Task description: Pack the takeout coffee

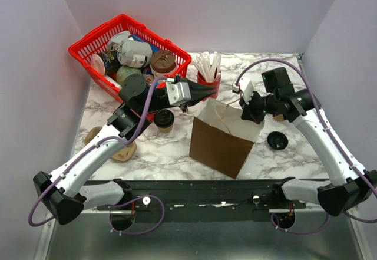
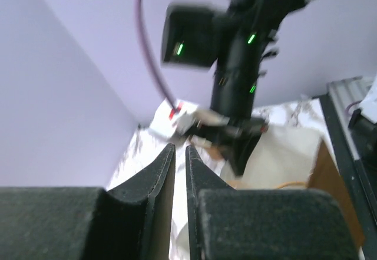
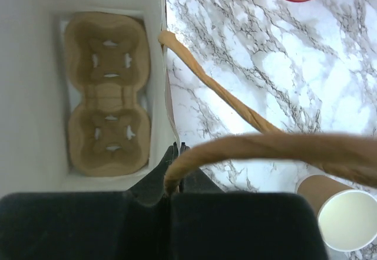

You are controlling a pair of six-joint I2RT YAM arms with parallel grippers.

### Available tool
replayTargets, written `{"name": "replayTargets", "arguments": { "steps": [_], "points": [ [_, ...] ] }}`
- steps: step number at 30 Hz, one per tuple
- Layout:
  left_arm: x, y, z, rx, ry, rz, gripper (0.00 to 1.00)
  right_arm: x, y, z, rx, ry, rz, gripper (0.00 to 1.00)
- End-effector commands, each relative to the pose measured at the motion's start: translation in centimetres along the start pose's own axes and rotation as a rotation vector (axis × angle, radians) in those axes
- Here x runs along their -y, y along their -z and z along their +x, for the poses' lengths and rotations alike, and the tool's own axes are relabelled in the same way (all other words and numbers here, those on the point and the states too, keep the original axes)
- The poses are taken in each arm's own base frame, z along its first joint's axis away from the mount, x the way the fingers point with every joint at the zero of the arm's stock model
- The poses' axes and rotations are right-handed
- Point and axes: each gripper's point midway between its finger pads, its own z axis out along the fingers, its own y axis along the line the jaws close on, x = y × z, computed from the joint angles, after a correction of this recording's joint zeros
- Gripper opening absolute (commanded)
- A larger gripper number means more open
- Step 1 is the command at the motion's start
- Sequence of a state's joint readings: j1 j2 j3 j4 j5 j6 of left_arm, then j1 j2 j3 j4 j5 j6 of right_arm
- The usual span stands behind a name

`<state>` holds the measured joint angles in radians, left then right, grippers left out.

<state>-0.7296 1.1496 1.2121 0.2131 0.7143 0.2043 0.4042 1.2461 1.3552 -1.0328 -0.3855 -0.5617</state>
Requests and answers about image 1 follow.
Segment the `brown paper takeout bag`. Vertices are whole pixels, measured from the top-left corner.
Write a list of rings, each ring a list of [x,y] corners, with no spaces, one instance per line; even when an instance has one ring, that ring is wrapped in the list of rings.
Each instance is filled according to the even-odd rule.
[[[207,99],[193,119],[189,157],[236,178],[264,127],[241,115],[241,109]]]

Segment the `black plastic cup lid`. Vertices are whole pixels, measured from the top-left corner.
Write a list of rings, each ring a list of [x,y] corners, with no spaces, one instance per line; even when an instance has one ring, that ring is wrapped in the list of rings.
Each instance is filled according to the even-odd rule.
[[[154,124],[159,128],[168,128],[174,124],[174,114],[170,110],[160,110],[154,116]]]

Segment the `brown paper coffee cup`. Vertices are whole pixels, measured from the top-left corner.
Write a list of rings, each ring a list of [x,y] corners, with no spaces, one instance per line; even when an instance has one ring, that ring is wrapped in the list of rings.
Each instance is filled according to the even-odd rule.
[[[156,126],[157,126],[159,132],[161,132],[161,133],[169,133],[173,129],[173,125],[172,124],[169,125],[169,126],[162,126],[162,125],[156,125]]]

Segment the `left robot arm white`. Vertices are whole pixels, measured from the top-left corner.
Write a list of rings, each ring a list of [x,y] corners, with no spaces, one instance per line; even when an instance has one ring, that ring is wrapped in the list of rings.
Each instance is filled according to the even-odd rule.
[[[129,75],[119,93],[122,104],[100,132],[62,166],[51,173],[39,172],[34,176],[37,201],[44,204],[60,225],[72,222],[86,209],[99,206],[126,209],[131,196],[125,183],[110,181],[86,185],[86,182],[150,125],[148,114],[172,107],[187,111],[215,92],[214,87],[178,75],[157,77],[151,83],[141,74]]]

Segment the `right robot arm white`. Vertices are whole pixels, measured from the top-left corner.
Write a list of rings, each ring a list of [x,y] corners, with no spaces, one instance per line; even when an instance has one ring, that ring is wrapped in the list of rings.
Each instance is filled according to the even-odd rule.
[[[242,95],[241,118],[259,124],[267,114],[282,115],[304,135],[329,176],[327,182],[287,178],[271,193],[272,203],[284,208],[293,200],[302,200],[338,216],[367,200],[376,189],[376,170],[366,170],[351,155],[311,91],[295,91],[284,67],[266,71],[262,77],[266,96],[255,91],[244,74],[234,81],[233,92]]]

